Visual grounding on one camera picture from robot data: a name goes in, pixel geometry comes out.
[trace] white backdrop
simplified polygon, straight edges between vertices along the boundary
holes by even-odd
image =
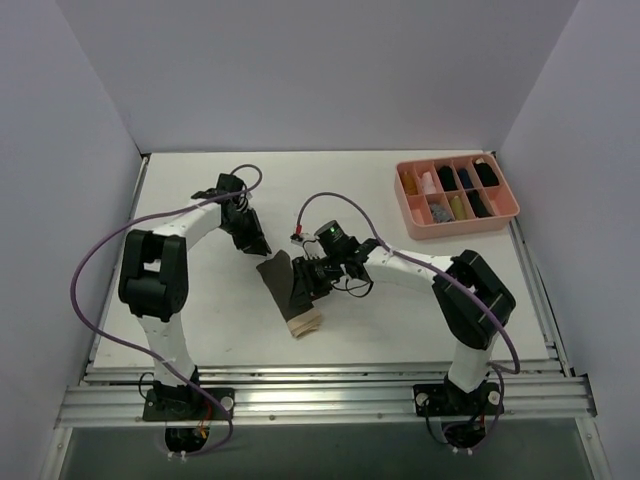
[[[0,2],[0,477],[33,479],[89,331],[69,282],[127,217],[140,157],[54,2]],[[117,245],[82,278],[97,318]]]
[[[142,151],[495,149],[576,0],[58,0]]]
[[[502,148],[616,479],[638,477],[640,3],[583,0]]]

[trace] robotic arm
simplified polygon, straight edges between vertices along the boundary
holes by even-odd
[[[293,235],[292,241],[307,252],[306,257],[292,261],[293,305],[302,306],[328,295],[334,284],[345,276],[370,284],[393,283],[419,292],[433,289],[447,325],[456,337],[453,363],[445,378],[447,395],[452,403],[460,405],[467,400],[477,400],[478,391],[486,380],[487,362],[497,330],[467,296],[430,270],[390,254],[375,239],[358,242],[335,220],[322,226],[313,236]],[[489,307],[503,326],[506,325],[515,308],[515,299],[479,254],[471,250],[455,257],[404,253],[429,262],[456,278]]]
[[[244,182],[220,174],[215,188],[196,192],[188,206],[216,196],[239,192]],[[182,329],[181,310],[187,301],[187,252],[209,232],[220,228],[231,235],[246,254],[271,253],[258,216],[246,195],[202,205],[172,218],[150,231],[127,234],[118,295],[140,322],[149,347],[196,384],[198,369],[189,356]],[[158,402],[197,407],[202,399],[154,360],[153,390]]]

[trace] cable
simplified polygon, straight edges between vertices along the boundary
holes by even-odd
[[[373,289],[373,282],[366,282],[363,283],[362,285],[356,285],[355,287],[349,287],[349,279],[347,278],[347,280],[345,281],[344,284],[344,288],[341,287],[336,287],[336,283],[332,283],[331,284],[331,288],[333,288],[334,290],[337,290],[338,292],[347,292],[349,295],[351,295],[354,298],[364,298],[367,295],[369,295],[371,293],[371,290]],[[369,287],[367,288],[367,291],[364,292],[362,295],[355,295],[354,293],[352,293],[354,290],[358,290],[360,288],[364,288],[364,287]]]
[[[449,445],[449,442],[443,442],[438,437],[436,437],[435,433],[433,433],[433,429],[431,428],[431,422],[429,422],[429,409],[427,408],[428,405],[429,405],[429,399],[427,398],[422,404],[422,407],[424,409],[424,419],[425,419],[425,422],[427,423],[427,431],[429,432],[429,435],[431,435],[431,438],[433,438],[433,440],[436,443],[439,443],[440,445]]]
[[[144,398],[145,402],[147,401],[147,396],[144,393],[142,393],[142,380],[144,380],[144,377],[146,377],[147,375],[153,375],[153,372],[144,372],[142,375],[140,375],[140,378],[138,379],[138,393],[142,398]]]
[[[493,326],[496,328],[498,333],[500,333],[500,336],[504,339],[505,343],[507,344],[507,348],[509,349],[509,353],[511,354],[511,358],[513,359],[514,368],[511,369],[511,368],[505,367],[504,365],[501,365],[499,363],[493,363],[493,362],[491,363],[491,365],[494,367],[494,369],[501,370],[501,371],[506,372],[506,373],[511,373],[511,374],[514,374],[514,375],[520,373],[520,358],[518,357],[518,352],[516,352],[515,345],[511,341],[511,338],[509,337],[509,334],[507,334],[507,331],[504,329],[504,327],[502,326],[500,321],[496,318],[496,316],[493,314],[493,312],[484,304],[484,302],[482,302],[482,300],[480,300],[475,294],[473,294],[464,285],[462,285],[462,283],[460,283],[458,280],[453,278],[448,273],[440,270],[438,267],[436,267],[436,266],[434,266],[434,265],[432,265],[432,264],[430,264],[428,262],[424,262],[422,260],[419,260],[417,258],[413,258],[413,257],[411,257],[409,255],[406,255],[406,254],[402,253],[402,252],[398,252],[398,251],[392,250],[391,247],[378,234],[378,231],[376,230],[376,227],[373,225],[373,221],[371,220],[371,217],[369,217],[369,215],[367,215],[367,212],[365,212],[362,209],[362,207],[360,207],[357,203],[355,203],[350,198],[348,198],[348,197],[346,197],[346,196],[344,196],[342,194],[334,193],[334,192],[319,192],[319,193],[316,193],[314,195],[311,195],[309,198],[307,198],[307,200],[305,200],[305,202],[302,204],[302,207],[300,207],[300,211],[298,212],[298,219],[296,221],[296,232],[302,230],[302,216],[304,215],[304,211],[306,210],[307,206],[314,199],[316,199],[318,197],[335,197],[335,198],[339,198],[339,199],[347,202],[352,207],[354,207],[356,210],[358,210],[358,212],[360,212],[360,214],[363,216],[363,218],[365,219],[365,221],[369,225],[369,228],[371,229],[371,233],[373,234],[375,239],[378,241],[378,243],[380,243],[380,246],[382,248],[384,248],[387,252],[389,252],[392,255],[395,255],[395,256],[397,256],[399,258],[402,258],[403,260],[411,262],[411,263],[413,263],[415,265],[418,265],[420,267],[423,267],[423,268],[426,268],[428,270],[431,270],[435,274],[440,275],[446,281],[451,283],[454,287],[456,287],[458,290],[460,290],[464,295],[469,297],[469,299],[480,310],[482,310],[482,313],[484,313],[487,316],[487,318],[493,324]]]
[[[498,420],[499,420],[501,412],[503,410],[503,405],[504,405],[504,378],[502,377],[502,373],[501,372],[511,373],[513,375],[517,375],[517,374],[520,373],[520,358],[518,357],[518,352],[516,351],[516,347],[513,344],[513,342],[511,341],[511,338],[509,337],[509,334],[504,329],[504,327],[502,326],[500,321],[493,314],[493,312],[489,309],[489,307],[487,307],[482,300],[480,300],[473,292],[468,290],[458,280],[456,280],[455,278],[453,278],[448,273],[440,270],[438,267],[436,267],[436,266],[434,266],[434,265],[432,265],[432,264],[430,264],[428,262],[424,262],[424,261],[419,260],[417,258],[413,258],[413,257],[411,257],[409,255],[406,255],[406,254],[404,254],[402,252],[398,252],[398,251],[392,250],[391,247],[382,239],[382,237],[380,237],[380,234],[378,234],[378,231],[376,230],[376,227],[373,224],[373,221],[371,220],[371,217],[369,217],[369,215],[367,215],[367,212],[365,212],[362,209],[362,207],[360,207],[360,205],[358,205],[356,202],[354,202],[353,200],[351,200],[350,198],[348,198],[348,197],[346,197],[346,196],[344,196],[342,194],[335,193],[335,192],[319,192],[319,193],[311,195],[309,198],[307,198],[307,200],[305,200],[305,202],[302,204],[302,207],[300,207],[300,211],[298,212],[298,218],[297,218],[297,221],[296,221],[296,232],[297,233],[302,231],[302,216],[304,215],[304,211],[309,206],[309,204],[314,199],[316,199],[318,197],[335,197],[335,198],[339,198],[339,199],[347,202],[348,204],[350,204],[356,210],[358,210],[358,212],[360,212],[362,217],[365,219],[365,221],[369,225],[369,228],[371,229],[371,233],[373,234],[374,238],[378,241],[378,243],[380,244],[380,246],[382,248],[384,248],[387,252],[391,253],[392,255],[395,255],[395,256],[397,256],[399,258],[402,258],[403,260],[406,260],[406,261],[411,262],[411,263],[413,263],[415,265],[418,265],[418,266],[421,266],[421,267],[426,268],[428,270],[431,270],[436,275],[440,275],[442,278],[444,278],[446,281],[448,281],[450,284],[452,284],[454,287],[456,287],[458,290],[460,290],[464,295],[466,295],[482,311],[482,313],[484,313],[487,316],[489,321],[491,321],[491,323],[496,328],[498,333],[500,333],[500,336],[503,338],[504,342],[507,344],[507,348],[509,349],[509,353],[511,354],[511,358],[513,359],[514,368],[511,369],[509,367],[505,367],[504,365],[501,365],[501,364],[496,363],[496,362],[489,362],[488,363],[489,367],[491,367],[496,372],[496,375],[498,376],[498,381],[500,383],[500,401],[499,401],[499,404],[498,404],[498,410],[497,410],[496,416],[495,416],[495,418],[494,418],[494,420],[493,420],[493,422],[491,424],[491,428],[489,429],[489,431],[486,433],[485,437],[480,442],[478,442],[474,447],[469,449],[470,452],[477,451],[478,448],[480,448],[482,445],[484,445],[486,443],[487,439],[493,434],[494,430],[498,426]]]
[[[135,219],[127,222],[126,224],[124,224],[120,228],[118,228],[118,229],[114,230],[113,232],[109,233],[108,235],[106,235],[102,239],[100,239],[93,247],[91,247],[89,249],[87,254],[82,258],[82,260],[80,260],[80,263],[78,263],[78,266],[76,267],[76,270],[73,272],[73,276],[71,278],[71,285],[69,287],[69,296],[71,298],[71,306],[73,307],[73,311],[76,313],[76,315],[78,316],[80,321],[89,330],[91,330],[92,332],[94,332],[94,333],[96,333],[96,334],[98,334],[98,335],[100,335],[100,336],[102,336],[102,337],[104,337],[104,338],[106,338],[108,340],[111,340],[112,342],[115,342],[115,343],[117,343],[119,345],[122,345],[124,347],[127,347],[127,348],[131,348],[133,350],[137,350],[139,352],[142,352],[145,355],[148,355],[151,358],[157,360],[169,372],[171,372],[173,374],[173,376],[175,376],[178,380],[180,380],[183,383],[189,385],[196,392],[198,392],[200,395],[202,395],[205,398],[205,400],[208,400],[209,402],[212,403],[212,405],[214,405],[217,409],[219,409],[221,412],[223,412],[223,414],[225,416],[225,419],[226,419],[226,421],[227,421],[227,423],[229,425],[229,429],[227,431],[226,436],[224,438],[222,438],[221,440],[218,440],[217,442],[215,442],[215,443],[213,443],[211,445],[205,444],[205,446],[201,450],[199,450],[197,452],[191,452],[191,453],[187,454],[188,456],[203,455],[203,454],[206,454],[206,453],[210,453],[213,450],[215,450],[215,449],[221,447],[222,445],[224,445],[225,443],[227,443],[229,441],[229,439],[231,438],[231,436],[233,435],[233,421],[231,420],[231,415],[220,404],[220,402],[218,400],[216,400],[210,393],[208,393],[200,385],[197,385],[196,383],[192,382],[190,379],[188,379],[187,377],[182,375],[178,370],[176,370],[171,365],[171,363],[169,363],[168,360],[165,360],[162,356],[160,356],[156,352],[154,352],[152,350],[149,350],[148,348],[142,347],[140,345],[137,345],[135,343],[129,342],[127,340],[124,340],[124,339],[122,339],[120,337],[117,337],[115,335],[112,335],[110,333],[107,333],[104,330],[102,330],[99,327],[97,327],[96,325],[94,325],[93,323],[91,323],[91,321],[85,316],[84,312],[82,311],[82,309],[80,308],[80,305],[78,303],[78,279],[80,277],[80,274],[82,273],[82,270],[86,266],[86,264],[89,262],[91,257],[93,257],[96,254],[96,252],[98,250],[100,250],[100,248],[102,248],[109,240],[115,238],[117,235],[119,235],[120,233],[124,232],[125,230],[128,230],[129,228],[133,227],[134,225],[138,225],[139,223],[146,222],[148,220],[155,220],[155,219],[158,219],[158,218],[165,218],[165,217],[173,217],[173,216],[179,215],[181,213],[187,213],[187,212],[190,212],[192,210],[195,210],[196,208],[200,208],[200,207],[202,207],[204,205],[208,205],[208,204],[213,203],[213,202],[219,202],[219,201],[222,201],[222,200],[228,200],[228,199],[236,197],[238,195],[247,194],[247,193],[251,192],[252,190],[255,190],[258,187],[258,185],[260,185],[260,183],[262,182],[262,170],[260,170],[255,165],[243,164],[243,165],[239,165],[238,167],[234,168],[232,170],[232,173],[235,173],[238,170],[241,170],[243,168],[252,168],[253,170],[255,170],[258,173],[258,180],[256,181],[256,183],[253,184],[251,187],[245,189],[245,190],[240,190],[238,192],[225,193],[223,195],[218,195],[216,197],[204,200],[203,202],[200,202],[200,203],[198,203],[196,205],[191,205],[191,206],[188,206],[188,207],[179,208],[178,210],[172,210],[172,211],[169,211],[169,212],[154,213],[154,214],[151,214],[151,215],[145,215],[145,216],[140,217],[140,218],[135,218]]]
[[[500,369],[496,368],[495,363],[490,362],[489,366],[493,368],[493,370],[496,372],[496,375],[498,376],[498,383],[500,384],[500,400],[498,402],[496,415],[495,417],[493,417],[493,422],[491,422],[491,427],[487,430],[487,433],[485,434],[484,438],[480,440],[477,444],[475,444],[473,447],[468,448],[468,450],[470,450],[473,453],[477,452],[479,448],[485,445],[489,437],[493,435],[493,432],[498,426],[498,420],[500,419],[500,415],[502,415],[502,410],[504,409],[504,377],[502,376],[502,372],[500,371]],[[442,433],[445,436],[445,438],[447,436],[447,431],[455,427],[456,425],[460,425],[460,424],[452,423],[442,429]]]

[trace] pink tray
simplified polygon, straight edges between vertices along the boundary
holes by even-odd
[[[500,182],[498,186],[482,186],[480,178],[473,166],[473,162],[480,158],[489,164],[497,175]],[[456,185],[458,187],[455,191],[445,192],[440,184],[440,180],[436,172],[444,165],[450,166],[454,171]],[[462,183],[460,182],[460,178],[457,174],[458,170],[462,168],[466,169],[469,173],[471,183],[473,184],[472,189],[464,189],[462,187]],[[418,187],[417,195],[405,194],[400,180],[400,174],[403,172],[409,172],[413,176],[416,186]],[[436,193],[429,195],[424,194],[420,179],[422,178],[422,174],[425,172],[431,172],[431,176],[433,177],[436,187]],[[492,215],[491,217],[476,218],[466,195],[468,192],[473,190],[478,191],[482,202]],[[498,167],[495,158],[489,154],[475,154],[465,155],[463,157],[415,160],[399,163],[396,167],[395,191],[396,196],[398,197],[400,210],[402,211],[402,217],[404,218],[404,223],[407,226],[407,232],[409,232],[409,236],[414,240],[424,240],[426,238],[461,235],[464,233],[476,233],[489,230],[500,230],[507,226],[509,221],[520,213],[518,202],[514,198],[509,185],[505,181],[502,171]],[[466,210],[467,220],[435,223],[431,216],[429,204],[440,204],[453,216],[449,201],[456,196],[459,196],[462,200]]]

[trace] brown cloth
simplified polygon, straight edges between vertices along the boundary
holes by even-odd
[[[293,268],[287,252],[280,250],[275,256],[257,267],[262,281],[271,292],[287,328],[294,338],[299,338],[318,329],[322,314],[311,302],[302,307],[292,306],[289,299],[293,289]]]

